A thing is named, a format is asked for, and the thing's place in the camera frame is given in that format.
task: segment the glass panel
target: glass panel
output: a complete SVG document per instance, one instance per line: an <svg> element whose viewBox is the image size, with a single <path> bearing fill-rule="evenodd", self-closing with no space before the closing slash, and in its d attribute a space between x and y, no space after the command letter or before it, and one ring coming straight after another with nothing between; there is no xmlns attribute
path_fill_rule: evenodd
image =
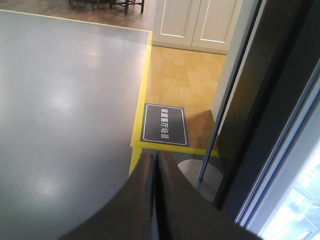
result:
<svg viewBox="0 0 320 240"><path fill-rule="evenodd" d="M320 147L263 229L265 240L320 240Z"/></svg>

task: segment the laminate floor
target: laminate floor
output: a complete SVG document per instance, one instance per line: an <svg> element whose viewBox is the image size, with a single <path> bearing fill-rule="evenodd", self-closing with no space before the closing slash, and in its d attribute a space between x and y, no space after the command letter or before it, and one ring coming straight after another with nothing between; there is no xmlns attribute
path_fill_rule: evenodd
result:
<svg viewBox="0 0 320 240"><path fill-rule="evenodd" d="M68 0L1 0L0 9L17 12L39 14L45 16L88 21L100 24L110 24L120 27L152 31L154 25L156 0L145 0L144 12L141 14L139 5L129 7L128 14L122 6L113 6L109 3L101 4L100 10L91 6L69 5Z"/></svg>
<svg viewBox="0 0 320 240"><path fill-rule="evenodd" d="M191 148L208 147L214 126L210 108L225 59L220 54L152 46L145 102L184 108Z"/></svg>
<svg viewBox="0 0 320 240"><path fill-rule="evenodd" d="M1 240L54 240L128 179L148 35L0 11Z"/></svg>

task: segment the round metal base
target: round metal base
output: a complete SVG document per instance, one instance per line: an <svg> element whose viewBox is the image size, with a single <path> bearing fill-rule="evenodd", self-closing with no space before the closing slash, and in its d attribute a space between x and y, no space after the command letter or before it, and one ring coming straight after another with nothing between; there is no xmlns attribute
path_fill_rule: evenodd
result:
<svg viewBox="0 0 320 240"><path fill-rule="evenodd" d="M206 200L212 202L215 199L223 175L216 167L208 163L203 180L199 181L198 175L202 163L202 160L188 159L180 162L178 168L192 186L194 186Z"/></svg>

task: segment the gray floor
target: gray floor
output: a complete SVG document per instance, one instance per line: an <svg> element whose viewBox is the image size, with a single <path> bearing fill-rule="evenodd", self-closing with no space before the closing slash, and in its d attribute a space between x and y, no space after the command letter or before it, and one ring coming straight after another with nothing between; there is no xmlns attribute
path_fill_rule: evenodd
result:
<svg viewBox="0 0 320 240"><path fill-rule="evenodd" d="M147 40L0 11L1 240L54 240L126 181Z"/></svg>

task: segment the black sign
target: black sign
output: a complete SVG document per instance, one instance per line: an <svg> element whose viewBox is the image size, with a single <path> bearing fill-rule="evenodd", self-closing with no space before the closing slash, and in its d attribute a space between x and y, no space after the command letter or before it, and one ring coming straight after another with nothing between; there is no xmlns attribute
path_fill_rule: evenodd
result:
<svg viewBox="0 0 320 240"><path fill-rule="evenodd" d="M146 103L141 141L188 147L185 109Z"/></svg>

